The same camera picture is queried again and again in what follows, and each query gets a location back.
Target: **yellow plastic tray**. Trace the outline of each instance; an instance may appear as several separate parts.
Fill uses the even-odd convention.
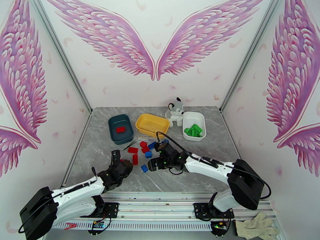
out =
[[[136,122],[138,132],[147,134],[152,137],[157,137],[157,131],[166,133],[169,128],[169,121],[166,118],[161,118],[152,114],[141,114]]]

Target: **pink angel wings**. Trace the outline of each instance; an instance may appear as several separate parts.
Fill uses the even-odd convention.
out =
[[[268,120],[278,127],[278,148],[294,148],[298,163],[319,176],[319,124],[293,131],[319,82],[320,38],[301,0],[285,0],[269,68]]]
[[[22,149],[41,143],[37,127],[46,120],[41,47],[26,0],[15,0],[0,38],[0,91],[22,132],[0,127],[2,175],[18,164]]]
[[[160,80],[164,73],[178,75],[217,50],[251,20],[262,0],[230,0],[188,16],[176,29],[157,61],[128,20],[119,14],[79,0],[48,0],[62,22],[124,71],[147,73]]]

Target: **white plastic container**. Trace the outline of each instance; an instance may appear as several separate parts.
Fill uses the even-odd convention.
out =
[[[188,136],[184,130],[186,128],[191,128],[192,125],[198,125],[200,128],[202,128],[201,135],[202,137],[193,137],[193,136]],[[206,123],[204,121],[204,116],[199,113],[199,112],[184,112],[183,114],[183,125],[182,125],[182,132],[183,132],[183,137],[186,140],[191,140],[191,141],[201,141],[206,135]]]

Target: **marble tabletop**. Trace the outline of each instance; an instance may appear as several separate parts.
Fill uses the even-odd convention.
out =
[[[108,119],[118,115],[127,114],[130,117],[134,129],[134,140],[146,136],[137,131],[135,122],[143,113],[164,116],[165,107],[122,107],[122,108],[96,108],[90,121],[88,130],[84,136],[79,153],[71,169],[67,180],[67,186],[82,182],[91,178],[91,167],[97,172],[106,170],[110,164],[111,151],[120,150],[121,158],[132,160],[132,154],[123,149],[129,144],[116,145],[110,139]],[[207,156],[220,161],[235,161],[237,154],[224,126],[217,107],[185,107],[185,111],[201,112],[206,121],[206,137],[200,142],[188,141],[183,138],[182,127],[174,125],[169,128],[168,135],[185,149],[199,156]],[[138,142],[133,147],[140,148]],[[139,150],[139,165],[134,166],[130,176],[123,180],[115,191],[125,192],[221,192],[227,188],[225,184],[213,178],[184,172],[181,175],[173,175],[168,170],[155,172],[142,172],[140,166],[147,164],[148,159]]]

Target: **gray plush dog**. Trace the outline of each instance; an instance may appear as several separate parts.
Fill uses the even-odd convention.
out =
[[[175,103],[169,103],[168,110],[166,111],[164,117],[169,120],[170,122],[170,128],[173,127],[173,122],[177,122],[177,126],[182,126],[182,120],[183,120],[183,104],[180,100],[180,98],[177,97],[177,101]]]

